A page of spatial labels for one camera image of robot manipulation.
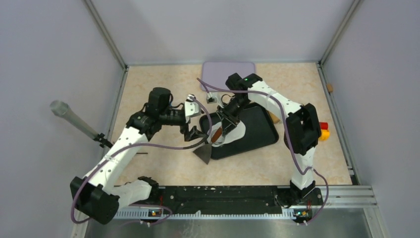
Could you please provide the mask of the metal scraper wooden handle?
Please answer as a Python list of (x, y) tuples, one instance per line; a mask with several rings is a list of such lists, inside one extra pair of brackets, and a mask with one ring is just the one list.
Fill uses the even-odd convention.
[(217, 140), (222, 135), (222, 128), (212, 130), (209, 136), (209, 141), (205, 142), (203, 145), (200, 145), (198, 148), (193, 150), (193, 154), (199, 158), (206, 165), (209, 164), (211, 159), (212, 144), (217, 142)]

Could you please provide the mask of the black baking tray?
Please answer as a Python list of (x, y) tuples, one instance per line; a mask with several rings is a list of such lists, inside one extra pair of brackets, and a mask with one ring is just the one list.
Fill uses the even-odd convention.
[(246, 126), (245, 136), (232, 143), (213, 147), (211, 159), (219, 160), (275, 144), (279, 134), (268, 112), (257, 103), (248, 104), (239, 114)]

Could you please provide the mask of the wooden dough roller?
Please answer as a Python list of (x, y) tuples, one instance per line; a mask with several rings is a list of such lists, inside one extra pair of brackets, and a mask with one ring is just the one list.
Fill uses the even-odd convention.
[(274, 124), (282, 123), (282, 120), (279, 117), (277, 117), (275, 114), (273, 114), (272, 112), (268, 112), (268, 114)]

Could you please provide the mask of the lilac rectangular tray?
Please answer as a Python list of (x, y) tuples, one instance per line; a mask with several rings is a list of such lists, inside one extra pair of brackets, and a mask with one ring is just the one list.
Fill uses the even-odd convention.
[(206, 61), (202, 64), (201, 80), (221, 89), (228, 77), (238, 73), (242, 78), (256, 72), (256, 65), (249, 61)]

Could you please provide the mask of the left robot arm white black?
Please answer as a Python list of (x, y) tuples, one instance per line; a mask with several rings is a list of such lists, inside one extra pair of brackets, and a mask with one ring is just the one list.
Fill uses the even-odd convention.
[[(153, 188), (156, 182), (150, 178), (141, 177), (119, 186), (115, 184), (141, 147), (187, 150), (206, 142), (209, 132), (200, 132), (195, 126), (188, 129), (191, 118), (202, 113), (210, 117), (206, 107), (192, 94), (181, 103), (180, 109), (170, 105), (172, 100), (169, 89), (155, 87), (141, 110), (130, 116), (121, 135), (100, 162), (83, 178), (73, 179), (70, 184), (73, 197), (70, 219), (73, 223), (82, 224), (93, 219), (107, 224), (121, 208), (138, 201), (147, 205), (158, 201), (159, 192)], [(150, 140), (164, 125), (179, 126), (185, 141), (201, 140), (185, 147), (152, 144)]]

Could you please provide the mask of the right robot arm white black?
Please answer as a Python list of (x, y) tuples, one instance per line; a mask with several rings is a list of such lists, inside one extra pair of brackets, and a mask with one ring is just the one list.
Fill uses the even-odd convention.
[(293, 102), (269, 87), (261, 77), (250, 74), (242, 78), (234, 73), (227, 78), (226, 86), (234, 94), (226, 104), (218, 106), (216, 113), (221, 126), (211, 136), (215, 143), (227, 138), (240, 122), (239, 113), (251, 102), (257, 103), (283, 121), (284, 143), (290, 150), (295, 170), (290, 180), (290, 197), (296, 204), (310, 199), (315, 188), (312, 172), (314, 154), (321, 136), (316, 108)]

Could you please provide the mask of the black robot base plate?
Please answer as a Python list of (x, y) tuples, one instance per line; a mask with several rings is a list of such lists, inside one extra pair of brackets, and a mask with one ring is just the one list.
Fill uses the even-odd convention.
[(314, 208), (323, 204), (323, 197), (319, 188), (299, 198), (289, 186), (166, 186), (152, 189), (149, 198), (138, 203), (165, 206), (174, 215), (262, 215)]

